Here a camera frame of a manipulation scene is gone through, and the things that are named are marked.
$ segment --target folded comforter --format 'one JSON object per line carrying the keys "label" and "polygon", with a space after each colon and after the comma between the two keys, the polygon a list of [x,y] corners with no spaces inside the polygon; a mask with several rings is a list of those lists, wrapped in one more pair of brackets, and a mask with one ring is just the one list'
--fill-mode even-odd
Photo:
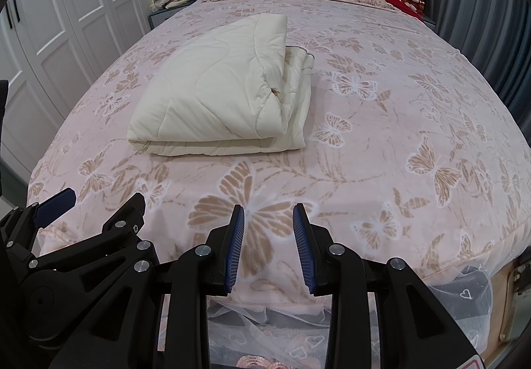
{"label": "folded comforter", "polygon": [[286,27],[258,14],[187,41],[146,89],[129,141],[163,155],[304,147],[313,56],[286,47]]}

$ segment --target cabinet handle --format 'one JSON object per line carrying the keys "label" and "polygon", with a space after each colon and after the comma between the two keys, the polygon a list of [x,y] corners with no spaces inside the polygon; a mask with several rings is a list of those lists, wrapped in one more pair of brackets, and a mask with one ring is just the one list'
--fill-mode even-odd
{"label": "cabinet handle", "polygon": [[17,7],[17,0],[13,0],[13,6],[15,7],[15,16],[17,16],[17,22],[20,23],[19,9]]}
{"label": "cabinet handle", "polygon": [[11,22],[11,16],[9,15],[9,8],[5,4],[5,13],[7,14],[7,22],[9,23],[9,29],[13,28],[13,23]]}

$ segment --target wardrobe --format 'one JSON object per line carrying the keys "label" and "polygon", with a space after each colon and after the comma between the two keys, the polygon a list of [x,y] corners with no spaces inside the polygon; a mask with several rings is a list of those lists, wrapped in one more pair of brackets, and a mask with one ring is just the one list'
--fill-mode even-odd
{"label": "wardrobe", "polygon": [[149,31],[150,0],[8,0],[0,78],[9,80],[0,157],[25,182],[92,83]]}

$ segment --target heart pattern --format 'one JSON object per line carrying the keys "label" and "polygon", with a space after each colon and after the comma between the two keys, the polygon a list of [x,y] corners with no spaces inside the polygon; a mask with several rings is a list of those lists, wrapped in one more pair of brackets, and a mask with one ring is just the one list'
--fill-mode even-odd
{"label": "heart pattern", "polygon": [[289,355],[291,355],[291,357],[293,358],[299,358],[299,359],[303,359],[303,358],[306,358],[308,356],[306,350],[304,349],[304,347],[298,347],[294,350],[291,350],[289,352]]}
{"label": "heart pattern", "polygon": [[472,300],[472,295],[470,294],[470,290],[468,288],[465,288],[459,295],[467,300]]}
{"label": "heart pattern", "polygon": [[311,349],[314,349],[318,345],[320,345],[325,340],[325,337],[323,335],[319,336],[308,336],[304,341],[310,345]]}
{"label": "heart pattern", "polygon": [[472,339],[469,337],[468,340],[470,341],[470,343],[472,344],[474,348],[477,348],[477,344],[480,341],[480,336],[477,334]]}

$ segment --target cream quilted blanket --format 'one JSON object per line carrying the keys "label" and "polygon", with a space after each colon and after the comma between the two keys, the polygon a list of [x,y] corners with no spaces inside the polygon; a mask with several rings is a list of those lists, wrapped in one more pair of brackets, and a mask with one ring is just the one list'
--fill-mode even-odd
{"label": "cream quilted blanket", "polygon": [[258,14],[188,40],[137,105],[127,138],[149,153],[304,147],[313,57],[286,47],[287,17]]}
{"label": "cream quilted blanket", "polygon": [[[169,56],[249,15],[288,17],[287,44],[315,55],[306,147],[282,153],[161,157],[125,138]],[[198,1],[145,36],[80,100],[33,172],[29,203],[66,186],[75,208],[39,233],[45,252],[99,233],[135,191],[141,237],[161,262],[205,241],[245,207],[229,299],[311,312],[291,228],[311,220],[362,257],[402,257],[424,278],[482,263],[495,272],[530,242],[531,154],[480,73],[400,12],[328,0]]]}

